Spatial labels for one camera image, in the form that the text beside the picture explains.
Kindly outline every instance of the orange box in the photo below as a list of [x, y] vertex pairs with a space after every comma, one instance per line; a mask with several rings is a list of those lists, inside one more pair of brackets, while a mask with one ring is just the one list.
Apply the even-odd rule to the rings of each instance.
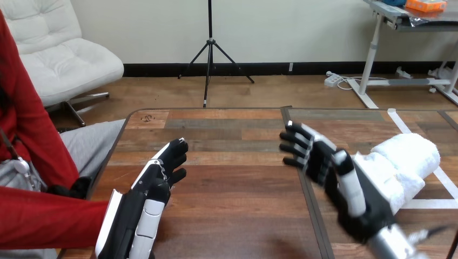
[[447, 2], [443, 0], [407, 0], [406, 7], [422, 12], [437, 12], [445, 10]]

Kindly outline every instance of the wooden table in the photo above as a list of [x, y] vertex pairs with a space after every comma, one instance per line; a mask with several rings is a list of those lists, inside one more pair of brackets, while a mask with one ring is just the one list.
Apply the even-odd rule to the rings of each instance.
[[[435, 142], [441, 166], [458, 181], [458, 112], [404, 112], [413, 132]], [[156, 258], [371, 258], [336, 223], [323, 191], [285, 167], [279, 133], [288, 119], [302, 121], [350, 153], [369, 153], [399, 134], [386, 111], [275, 109], [142, 110], [131, 114], [92, 196], [127, 191], [148, 159], [172, 139], [190, 144], [187, 177], [172, 191], [154, 244]], [[438, 179], [426, 178], [416, 199], [451, 199]], [[402, 209], [411, 232], [451, 222], [458, 210]], [[453, 231], [420, 246], [444, 258]], [[88, 258], [72, 250], [66, 258]]]

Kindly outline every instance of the rolled white towel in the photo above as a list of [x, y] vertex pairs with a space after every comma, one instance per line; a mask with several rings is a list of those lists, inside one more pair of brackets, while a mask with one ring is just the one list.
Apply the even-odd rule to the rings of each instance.
[[357, 154], [354, 160], [379, 189], [390, 204], [393, 214], [420, 192], [425, 182], [409, 171], [397, 170], [379, 153]]
[[374, 186], [389, 202], [393, 214], [398, 212], [405, 203], [405, 196], [402, 184], [395, 177], [398, 171], [393, 164], [377, 153], [365, 156], [358, 153], [353, 160], [358, 163]]
[[396, 135], [372, 148], [371, 152], [383, 155], [396, 169], [422, 179], [435, 171], [441, 161], [436, 145], [416, 133]]

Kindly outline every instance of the robotic hand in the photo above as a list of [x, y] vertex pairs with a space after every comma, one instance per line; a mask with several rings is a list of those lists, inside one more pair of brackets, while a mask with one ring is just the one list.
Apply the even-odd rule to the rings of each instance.
[[302, 170], [325, 193], [338, 211], [339, 225], [376, 258], [428, 258], [408, 241], [390, 209], [358, 164], [344, 149], [304, 124], [289, 121], [280, 137], [282, 151], [294, 158], [284, 163]]
[[147, 259], [170, 189], [186, 176], [174, 171], [186, 161], [188, 144], [175, 139], [149, 160], [126, 194], [116, 190], [110, 198], [95, 248], [98, 259]]

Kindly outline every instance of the person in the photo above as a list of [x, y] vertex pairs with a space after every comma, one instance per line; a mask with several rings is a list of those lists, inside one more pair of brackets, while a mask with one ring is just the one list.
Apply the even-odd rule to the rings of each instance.
[[50, 248], [96, 244], [108, 202], [74, 196], [85, 196], [87, 179], [99, 171], [122, 125], [105, 122], [59, 135], [0, 11], [0, 127], [32, 175], [28, 181], [18, 173], [0, 144], [0, 258], [54, 259]]

